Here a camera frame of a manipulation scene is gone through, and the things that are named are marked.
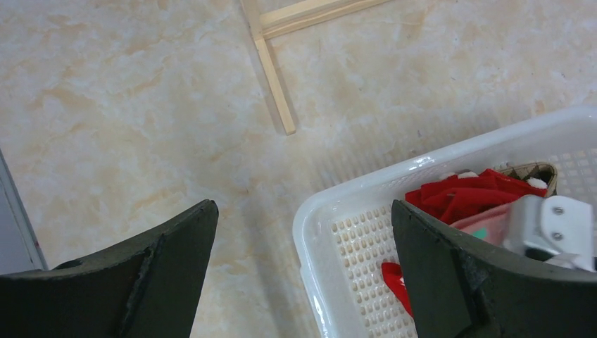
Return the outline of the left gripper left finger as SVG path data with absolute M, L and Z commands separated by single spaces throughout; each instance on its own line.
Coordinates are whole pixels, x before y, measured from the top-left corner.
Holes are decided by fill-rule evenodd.
M 1 277 L 2 337 L 188 337 L 219 211 L 204 200 L 52 270 Z

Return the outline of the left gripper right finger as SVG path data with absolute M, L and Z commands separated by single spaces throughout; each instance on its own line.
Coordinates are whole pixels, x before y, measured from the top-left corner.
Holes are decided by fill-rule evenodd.
M 420 337 L 595 337 L 596 274 L 527 258 L 396 200 L 391 224 Z

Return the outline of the white plastic basket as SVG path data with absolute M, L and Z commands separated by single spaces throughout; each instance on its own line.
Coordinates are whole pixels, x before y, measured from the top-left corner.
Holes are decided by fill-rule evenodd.
M 392 202 L 445 173 L 540 161 L 557 168 L 560 195 L 595 204 L 596 108 L 547 113 L 311 196 L 296 213 L 293 237 L 320 334 L 419 337 L 415 321 L 382 279 L 381 264 L 398 261 Z

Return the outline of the pink patterned sock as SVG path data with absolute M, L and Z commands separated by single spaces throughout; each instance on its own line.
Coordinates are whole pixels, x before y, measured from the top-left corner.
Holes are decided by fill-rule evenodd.
M 451 227 L 494 246 L 501 246 L 508 234 L 509 215 L 512 206 L 513 203 L 497 206 L 454 222 Z

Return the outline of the red patterned sock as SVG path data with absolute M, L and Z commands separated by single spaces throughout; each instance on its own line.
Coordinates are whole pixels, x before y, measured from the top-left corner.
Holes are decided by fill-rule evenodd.
M 406 193 L 405 200 L 447 225 L 506 205 L 526 195 L 548 196 L 539 178 L 516 178 L 486 169 L 480 174 L 450 175 Z
M 406 310 L 406 313 L 413 318 L 413 310 L 410 304 L 401 266 L 398 263 L 383 262 L 381 264 L 381 271 L 382 278 L 387 287 L 401 302 Z

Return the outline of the brown argyle sock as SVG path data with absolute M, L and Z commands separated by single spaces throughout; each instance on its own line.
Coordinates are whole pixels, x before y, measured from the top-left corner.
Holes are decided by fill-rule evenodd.
M 497 172 L 508 177 L 533 182 L 539 180 L 546 185 L 546 197 L 555 196 L 558 186 L 558 169 L 547 162 L 533 162 L 522 165 L 507 165 L 504 168 L 497 168 Z

